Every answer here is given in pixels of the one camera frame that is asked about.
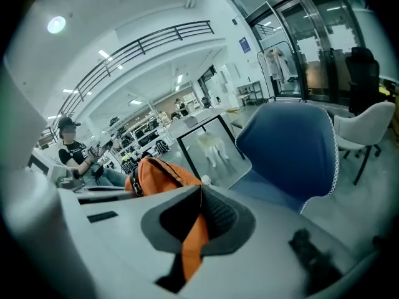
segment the door frame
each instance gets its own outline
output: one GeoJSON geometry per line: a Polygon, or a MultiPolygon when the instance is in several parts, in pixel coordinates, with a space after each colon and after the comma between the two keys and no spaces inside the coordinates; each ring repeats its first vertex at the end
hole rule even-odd
{"type": "MultiPolygon", "coordinates": [[[[357,41],[357,44],[359,46],[363,46],[364,40],[361,35],[361,31],[358,29],[358,25],[356,20],[353,18],[353,14],[349,11],[351,10],[350,6],[345,2],[345,0],[337,0],[339,4],[341,5],[341,8],[344,10],[344,13],[346,15],[346,20],[349,22],[349,25],[353,28],[353,34],[355,36],[355,39],[357,41]]],[[[276,7],[276,12],[278,13],[279,20],[282,21],[284,24],[287,35],[289,36],[289,39],[292,41],[293,48],[295,50],[295,53],[299,54],[299,48],[297,44],[295,43],[296,39],[294,38],[294,35],[291,31],[291,28],[289,27],[286,18],[282,14],[284,10],[289,9],[290,7],[296,6],[296,5],[301,5],[304,11],[307,13],[309,16],[309,20],[311,21],[312,25],[314,26],[316,36],[318,40],[320,41],[320,48],[322,49],[322,54],[323,54],[323,60],[324,60],[324,68],[326,75],[327,75],[327,86],[329,89],[329,94],[328,95],[309,95],[308,91],[308,85],[307,85],[307,79],[305,77],[305,63],[301,61],[300,57],[296,57],[296,59],[299,61],[299,67],[300,67],[300,72],[304,76],[302,82],[304,83],[304,98],[309,99],[309,100],[316,100],[316,101],[323,101],[323,102],[331,102],[331,103],[339,103],[339,104],[344,104],[347,105],[347,99],[340,98],[339,97],[339,86],[338,86],[338,72],[337,68],[335,65],[335,60],[334,60],[334,49],[331,48],[329,37],[327,34],[327,27],[325,26],[323,19],[320,16],[320,13],[318,9],[316,8],[313,0],[288,0],[287,2],[284,2],[280,4],[278,7],[276,7]]]]}

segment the white chair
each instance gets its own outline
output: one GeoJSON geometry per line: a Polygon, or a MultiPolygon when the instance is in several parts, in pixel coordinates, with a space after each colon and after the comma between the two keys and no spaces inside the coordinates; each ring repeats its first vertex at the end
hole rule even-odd
{"type": "Polygon", "coordinates": [[[358,151],[367,147],[362,166],[356,176],[354,185],[357,184],[367,163],[372,146],[377,148],[375,156],[379,156],[381,149],[377,143],[385,134],[389,122],[395,111],[395,104],[381,102],[374,104],[362,114],[353,118],[334,116],[334,128],[338,147],[347,151],[344,158],[348,157],[350,151],[358,151]]]}

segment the glass door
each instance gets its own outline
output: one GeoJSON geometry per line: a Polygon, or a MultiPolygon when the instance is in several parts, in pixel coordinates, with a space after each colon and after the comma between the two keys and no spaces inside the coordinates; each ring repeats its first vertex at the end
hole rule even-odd
{"type": "Polygon", "coordinates": [[[292,0],[277,12],[305,74],[307,98],[347,105],[345,58],[360,41],[346,5],[341,0],[292,0]]]}

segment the person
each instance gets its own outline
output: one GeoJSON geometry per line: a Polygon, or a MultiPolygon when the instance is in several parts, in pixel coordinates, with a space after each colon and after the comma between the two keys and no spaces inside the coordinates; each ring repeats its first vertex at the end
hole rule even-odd
{"type": "Polygon", "coordinates": [[[184,103],[182,103],[179,98],[177,98],[175,101],[175,107],[176,107],[176,111],[180,112],[181,115],[183,115],[183,116],[188,115],[188,110],[186,108],[186,105],[184,103]]]}
{"type": "Polygon", "coordinates": [[[127,175],[105,168],[97,160],[112,146],[103,146],[101,149],[87,148],[83,143],[75,141],[76,128],[80,123],[74,123],[69,117],[63,117],[58,123],[60,138],[63,145],[58,150],[61,163],[76,168],[82,175],[86,185],[95,186],[125,186],[127,175]]]}

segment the man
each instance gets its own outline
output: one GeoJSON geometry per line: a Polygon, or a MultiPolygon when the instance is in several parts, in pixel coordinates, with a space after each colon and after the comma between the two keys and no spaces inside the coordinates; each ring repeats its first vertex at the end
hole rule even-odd
{"type": "Polygon", "coordinates": [[[186,108],[186,105],[181,102],[179,98],[176,99],[175,101],[175,107],[176,107],[176,112],[180,112],[183,116],[188,115],[188,110],[186,108]]]}

